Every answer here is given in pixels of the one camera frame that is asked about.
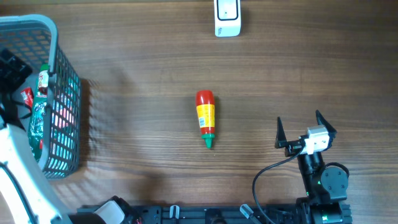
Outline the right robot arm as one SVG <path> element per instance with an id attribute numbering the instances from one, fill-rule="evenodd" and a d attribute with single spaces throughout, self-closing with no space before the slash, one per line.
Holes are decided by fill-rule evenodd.
<path id="1" fill-rule="evenodd" d="M 350 206 L 345 204 L 349 170 L 337 162 L 325 163 L 322 152 L 332 147 L 336 129 L 316 111 L 317 125 L 307 128 L 306 134 L 288 141 L 282 120 L 277 118 L 275 147 L 284 148 L 286 157 L 295 157 L 302 175 L 306 197 L 295 204 L 295 219 L 299 223 L 352 223 Z"/>

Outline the green snack bag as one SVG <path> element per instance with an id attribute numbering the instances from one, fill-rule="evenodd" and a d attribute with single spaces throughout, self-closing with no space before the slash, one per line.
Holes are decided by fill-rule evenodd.
<path id="1" fill-rule="evenodd" d="M 32 154 L 38 162 L 42 155 L 44 140 L 44 117 L 46 114 L 47 94 L 39 90 L 40 77 L 36 79 L 32 115 L 29 121 L 28 138 Z"/>

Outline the red sauce bottle yellow label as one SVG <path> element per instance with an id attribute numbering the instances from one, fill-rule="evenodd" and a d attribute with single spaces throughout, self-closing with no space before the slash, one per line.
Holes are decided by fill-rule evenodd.
<path id="1" fill-rule="evenodd" d="M 200 90 L 195 97 L 201 138 L 208 149 L 212 148 L 215 138 L 215 98 L 211 90 Z"/>

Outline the small jar green lid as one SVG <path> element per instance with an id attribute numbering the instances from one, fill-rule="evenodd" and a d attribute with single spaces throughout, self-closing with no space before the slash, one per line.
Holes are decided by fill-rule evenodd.
<path id="1" fill-rule="evenodd" d="M 38 83 L 37 83 L 37 89 L 38 92 L 40 92 L 43 95 L 47 94 L 48 90 L 48 84 L 49 84 L 49 65 L 48 64 L 43 64 L 40 68 L 39 76 L 38 76 Z"/>

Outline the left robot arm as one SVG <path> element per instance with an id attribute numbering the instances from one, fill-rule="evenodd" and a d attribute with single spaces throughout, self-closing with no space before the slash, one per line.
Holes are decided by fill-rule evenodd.
<path id="1" fill-rule="evenodd" d="M 69 211 L 36 163 L 19 118 L 5 110 L 1 117 L 1 193 L 16 223 L 135 223 L 140 219 L 117 196 L 90 211 Z"/>

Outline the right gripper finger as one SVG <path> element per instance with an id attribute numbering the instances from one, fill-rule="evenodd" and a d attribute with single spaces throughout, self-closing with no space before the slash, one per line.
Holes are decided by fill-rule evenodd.
<path id="1" fill-rule="evenodd" d="M 319 110 L 316 110 L 315 114 L 318 125 L 324 125 L 324 127 L 326 127 L 326 130 L 328 131 L 328 135 L 330 137 L 328 146 L 332 146 L 332 142 L 337 134 L 336 129 L 323 117 Z"/>
<path id="2" fill-rule="evenodd" d="M 275 148 L 283 148 L 287 145 L 287 139 L 283 128 L 282 120 L 280 117 L 277 118 L 277 134 L 275 137 Z"/>

